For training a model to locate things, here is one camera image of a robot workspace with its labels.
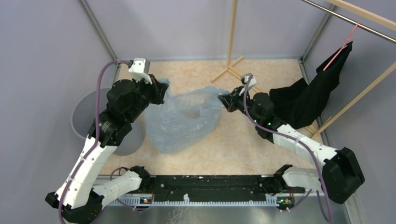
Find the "blue plastic trash bag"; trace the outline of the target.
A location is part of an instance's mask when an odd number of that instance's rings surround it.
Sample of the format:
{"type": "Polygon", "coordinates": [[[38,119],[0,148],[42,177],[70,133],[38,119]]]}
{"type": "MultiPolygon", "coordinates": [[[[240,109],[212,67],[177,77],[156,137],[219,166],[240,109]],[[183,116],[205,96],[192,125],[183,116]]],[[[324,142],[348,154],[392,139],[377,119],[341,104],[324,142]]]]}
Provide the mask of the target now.
{"type": "Polygon", "coordinates": [[[173,154],[205,138],[219,124],[225,108],[218,96],[227,93],[215,86],[177,95],[168,89],[163,104],[150,104],[144,111],[153,146],[162,154],[173,154]]]}

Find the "grey round trash bin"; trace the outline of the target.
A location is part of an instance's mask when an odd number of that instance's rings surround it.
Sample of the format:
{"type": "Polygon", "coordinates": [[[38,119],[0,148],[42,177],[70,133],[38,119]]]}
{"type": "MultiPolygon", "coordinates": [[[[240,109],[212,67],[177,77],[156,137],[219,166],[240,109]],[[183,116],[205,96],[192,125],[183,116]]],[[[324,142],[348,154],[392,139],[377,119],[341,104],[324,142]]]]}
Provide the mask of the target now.
{"type": "MultiPolygon", "coordinates": [[[[89,128],[93,124],[96,103],[96,92],[88,93],[76,104],[72,116],[71,127],[79,141],[84,144],[89,128]]],[[[127,156],[135,153],[145,139],[143,121],[138,119],[131,124],[132,130],[124,137],[121,144],[113,152],[117,156],[127,156]]]]}

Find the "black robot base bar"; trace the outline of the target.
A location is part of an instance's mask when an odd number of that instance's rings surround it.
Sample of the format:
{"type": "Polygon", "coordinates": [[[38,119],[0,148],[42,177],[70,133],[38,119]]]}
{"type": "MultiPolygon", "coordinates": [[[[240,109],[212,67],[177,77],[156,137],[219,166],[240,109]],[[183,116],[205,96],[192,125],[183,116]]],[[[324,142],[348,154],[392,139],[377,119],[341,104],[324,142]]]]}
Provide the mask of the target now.
{"type": "Polygon", "coordinates": [[[304,193],[271,175],[156,175],[143,180],[133,194],[154,196],[155,202],[260,202],[276,194],[304,193]]]}

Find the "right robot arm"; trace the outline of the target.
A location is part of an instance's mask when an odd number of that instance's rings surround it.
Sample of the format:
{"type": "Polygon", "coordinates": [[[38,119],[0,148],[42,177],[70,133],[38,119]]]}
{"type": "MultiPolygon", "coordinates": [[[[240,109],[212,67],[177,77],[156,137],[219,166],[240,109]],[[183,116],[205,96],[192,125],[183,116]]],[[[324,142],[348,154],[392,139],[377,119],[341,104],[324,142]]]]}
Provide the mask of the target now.
{"type": "Polygon", "coordinates": [[[291,187],[312,189],[343,204],[365,182],[351,149],[335,149],[301,134],[273,113],[274,105],[267,93],[256,93],[251,98],[244,90],[244,86],[237,87],[218,95],[218,100],[228,112],[240,111],[251,118],[263,139],[292,151],[314,166],[307,169],[288,165],[274,179],[277,191],[287,192],[291,187]]]}

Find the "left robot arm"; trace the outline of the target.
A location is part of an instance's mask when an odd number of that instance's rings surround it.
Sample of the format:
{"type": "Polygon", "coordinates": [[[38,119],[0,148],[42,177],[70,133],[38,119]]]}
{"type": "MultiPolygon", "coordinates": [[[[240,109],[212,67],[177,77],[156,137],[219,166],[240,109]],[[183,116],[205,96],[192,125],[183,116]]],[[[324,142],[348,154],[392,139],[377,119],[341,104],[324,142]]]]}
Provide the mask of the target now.
{"type": "Polygon", "coordinates": [[[57,209],[61,223],[91,224],[102,210],[120,196],[150,186],[150,174],[143,166],[104,184],[95,181],[111,154],[132,131],[132,124],[150,105],[161,105],[168,90],[168,79],[122,79],[107,92],[106,109],[95,114],[83,150],[62,186],[47,194],[45,200],[57,209]]]}

